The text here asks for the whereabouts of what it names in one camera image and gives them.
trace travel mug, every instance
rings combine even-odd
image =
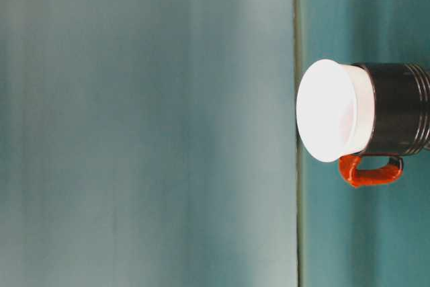
[[[430,77],[403,63],[342,65],[319,60],[298,89],[297,125],[309,153],[339,160],[354,187],[396,181],[402,156],[419,153],[430,140]],[[388,156],[384,167],[360,170],[365,156]]]

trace mug lid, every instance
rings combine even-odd
[[[300,82],[296,102],[298,131],[304,146],[319,161],[337,160],[354,141],[357,96],[347,68],[359,69],[319,60]]]

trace green wall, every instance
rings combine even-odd
[[[294,286],[292,0],[0,0],[0,284]]]
[[[0,0],[0,282],[187,286],[189,0]]]
[[[320,58],[430,66],[429,0],[298,0],[298,9],[302,71]],[[303,286],[428,285],[430,153],[407,158],[397,183],[358,190],[336,163],[301,158]]]
[[[190,286],[296,286],[292,0],[192,0]]]

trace black mug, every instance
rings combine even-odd
[[[430,76],[415,64],[320,60],[299,86],[297,121],[311,155],[339,159],[339,171],[352,186],[396,181],[402,157],[429,144]],[[365,156],[390,159],[380,169],[358,170]]]

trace mug handle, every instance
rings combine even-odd
[[[392,183],[403,174],[403,159],[390,156],[387,165],[378,169],[357,169],[362,156],[346,155],[339,158],[339,172],[355,188]]]

